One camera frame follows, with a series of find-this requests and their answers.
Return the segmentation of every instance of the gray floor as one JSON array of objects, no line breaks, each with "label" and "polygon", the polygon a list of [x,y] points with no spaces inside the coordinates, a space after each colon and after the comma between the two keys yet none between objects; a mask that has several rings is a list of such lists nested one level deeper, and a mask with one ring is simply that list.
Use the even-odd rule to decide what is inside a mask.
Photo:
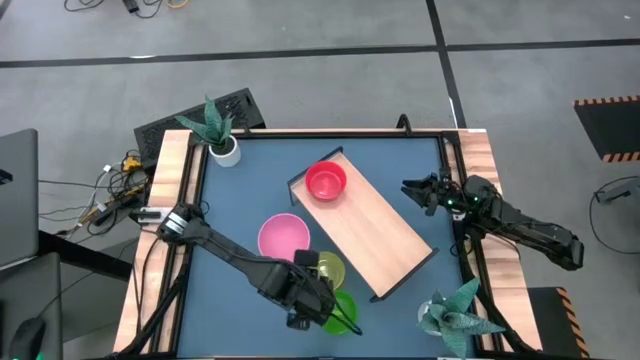
[{"label": "gray floor", "polygon": [[[636,0],[436,3],[448,44],[640,34]],[[128,16],[119,1],[67,13],[61,0],[13,0],[0,19],[0,34],[0,61],[435,42],[419,0],[191,0],[181,10],[163,6],[148,21]],[[571,103],[640,94],[640,47],[450,57],[468,126],[489,131],[506,199],[566,225],[585,243],[585,267],[571,273],[523,249],[528,284],[568,289],[592,356],[637,358],[638,256],[598,244],[587,206],[600,184],[640,174],[640,165],[601,163]],[[134,127],[201,103],[205,93],[216,97],[244,87],[272,128],[384,127],[401,112],[414,126],[454,126],[438,56],[424,53],[0,69],[0,134],[35,127],[41,178],[93,182],[104,164],[135,147]],[[43,211],[82,205],[90,194],[53,185],[40,192]],[[626,200],[597,207],[601,237],[640,249],[640,227],[633,225],[639,207]],[[46,230],[68,225],[41,222]],[[135,224],[124,220],[85,245],[117,255],[135,233]],[[82,272],[64,268],[63,275],[64,286]],[[73,339],[65,344],[65,358],[110,351],[125,287],[94,276],[65,295],[65,339]]]}]

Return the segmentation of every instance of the green cup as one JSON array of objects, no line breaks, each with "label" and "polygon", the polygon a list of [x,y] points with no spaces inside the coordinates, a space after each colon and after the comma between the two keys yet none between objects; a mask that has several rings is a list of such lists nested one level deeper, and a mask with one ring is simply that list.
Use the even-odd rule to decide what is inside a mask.
[{"label": "green cup", "polygon": [[[333,308],[333,311],[331,312],[332,314],[339,317],[347,324],[349,323],[349,321],[345,318],[345,314],[354,323],[358,321],[358,308],[356,307],[356,303],[355,301],[353,301],[351,295],[347,294],[344,291],[338,290],[336,291],[336,302],[340,304],[340,307],[342,308],[342,310],[344,310],[344,314],[338,309],[338,306],[335,306]],[[336,320],[333,316],[329,317],[329,320],[326,324],[324,324],[322,328],[324,329],[324,331],[331,335],[341,335],[349,331],[346,326],[344,326],[340,321]]]},{"label": "green cup", "polygon": [[329,251],[321,251],[318,258],[318,272],[331,280],[335,291],[344,282],[346,270],[338,255]]}]

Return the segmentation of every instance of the wooden board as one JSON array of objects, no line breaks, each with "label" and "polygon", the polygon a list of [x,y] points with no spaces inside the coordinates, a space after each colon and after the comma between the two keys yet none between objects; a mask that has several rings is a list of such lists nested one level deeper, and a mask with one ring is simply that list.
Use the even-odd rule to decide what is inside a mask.
[{"label": "wooden board", "polygon": [[348,179],[338,199],[316,200],[304,177],[291,184],[291,191],[374,293],[383,297],[432,250],[345,154],[329,160],[340,165]]},{"label": "wooden board", "polygon": [[[404,129],[254,129],[252,133],[321,133],[321,132],[404,132]],[[434,132],[451,131],[458,132],[461,140],[461,147],[468,175],[479,175],[489,179],[498,190],[500,181],[493,160],[489,137],[484,130],[456,130],[456,129],[413,129],[414,132]],[[234,133],[241,133],[242,130],[233,130]],[[185,156],[187,153],[187,142],[189,132],[185,130],[171,130],[165,133],[162,150],[158,159],[158,168],[153,182],[152,194],[149,206],[173,206],[178,197],[180,189],[180,179],[184,168]],[[449,159],[453,159],[453,152],[448,146]],[[135,270],[141,274],[142,262],[153,242],[151,234],[141,233],[140,242],[135,259]],[[145,296],[142,301],[142,318],[146,321],[157,305],[160,281],[162,279],[164,264],[166,260],[166,247],[156,245],[147,265],[147,278],[145,283]],[[533,317],[533,310],[527,293],[524,274],[518,260],[517,253],[508,244],[487,236],[482,242],[491,289],[494,301],[509,324],[520,334],[522,339],[534,348],[541,349],[540,337]],[[114,351],[118,351],[127,346],[135,336],[136,327],[136,304],[135,292],[133,291],[133,280],[129,281],[127,297],[124,302],[118,335],[116,337]],[[161,349],[168,349],[169,327],[163,329],[161,338]],[[491,349],[491,342],[487,338],[484,342],[486,349]]]}]

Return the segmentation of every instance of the white flower pot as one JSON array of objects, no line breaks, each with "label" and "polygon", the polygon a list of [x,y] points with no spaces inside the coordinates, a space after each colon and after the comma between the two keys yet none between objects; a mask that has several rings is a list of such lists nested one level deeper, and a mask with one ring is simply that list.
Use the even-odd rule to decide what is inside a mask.
[{"label": "white flower pot", "polygon": [[240,145],[238,144],[238,140],[236,140],[236,138],[233,135],[230,135],[229,139],[233,141],[233,150],[231,150],[227,154],[218,155],[215,152],[213,152],[213,149],[211,148],[211,146],[209,146],[209,154],[211,154],[211,156],[213,156],[213,158],[216,160],[218,165],[222,167],[232,167],[235,164],[237,164],[241,158]]},{"label": "white flower pot", "polygon": [[[422,315],[426,314],[429,311],[429,305],[431,304],[431,300],[425,301],[418,308],[418,322],[422,321]],[[439,331],[427,331],[427,334],[433,336],[442,336],[442,333]]]}]

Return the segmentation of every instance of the desk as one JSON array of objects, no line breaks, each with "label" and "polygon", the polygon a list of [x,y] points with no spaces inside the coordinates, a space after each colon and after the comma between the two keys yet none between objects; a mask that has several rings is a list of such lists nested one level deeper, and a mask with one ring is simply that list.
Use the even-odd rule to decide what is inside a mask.
[{"label": "desk", "polygon": [[[48,254],[0,271],[2,302],[2,359],[9,358],[9,344],[18,326],[37,316],[60,294],[60,257]],[[62,359],[62,308],[56,299],[42,314],[46,322],[41,352],[43,359]]]}]

